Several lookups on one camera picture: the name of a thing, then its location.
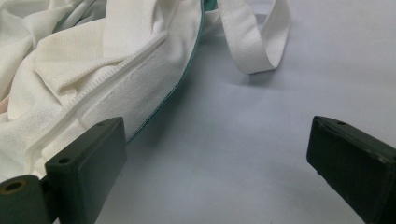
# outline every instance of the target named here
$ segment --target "white zipper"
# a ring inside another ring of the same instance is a hole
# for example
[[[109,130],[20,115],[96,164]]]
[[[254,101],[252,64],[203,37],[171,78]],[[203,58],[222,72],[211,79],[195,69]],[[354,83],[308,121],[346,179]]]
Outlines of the white zipper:
[[[41,134],[36,138],[31,141],[28,141],[29,143],[33,142],[32,145],[30,145],[25,154],[25,159],[26,159],[26,168],[25,168],[25,173],[30,173],[32,171],[33,164],[32,164],[32,156],[36,152],[36,148],[39,147],[40,145],[38,144],[39,142],[46,142],[47,139],[49,139],[52,135],[56,134],[54,130],[57,127],[61,127],[65,123],[65,119],[67,119],[72,112],[78,108],[78,105],[83,103],[86,99],[88,99],[88,96],[93,94],[95,91],[99,90],[102,86],[104,86],[108,81],[114,79],[119,75],[123,70],[127,69],[128,67],[132,66],[136,60],[139,58],[147,55],[148,53],[153,52],[167,37],[168,32],[162,31],[161,33],[158,33],[154,37],[152,37],[150,40],[148,40],[139,50],[134,52],[128,59],[126,59],[124,62],[120,63],[118,66],[112,68],[110,71],[108,71],[106,74],[104,74],[102,77],[99,77],[96,79],[90,87],[85,90],[84,92],[78,94],[73,100],[70,101],[69,104],[67,104],[64,109],[60,112],[58,116],[54,118],[54,120],[49,123],[46,127],[43,128],[41,131]]]

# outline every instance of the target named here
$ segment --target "white strap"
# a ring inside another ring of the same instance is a hole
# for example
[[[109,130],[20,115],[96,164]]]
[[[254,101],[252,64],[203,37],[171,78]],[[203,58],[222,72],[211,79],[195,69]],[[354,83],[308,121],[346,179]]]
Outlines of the white strap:
[[[239,70],[252,74],[277,68],[289,32],[286,0],[274,0],[262,31],[246,0],[218,0],[218,6],[228,47]],[[206,18],[215,23],[213,12]]]

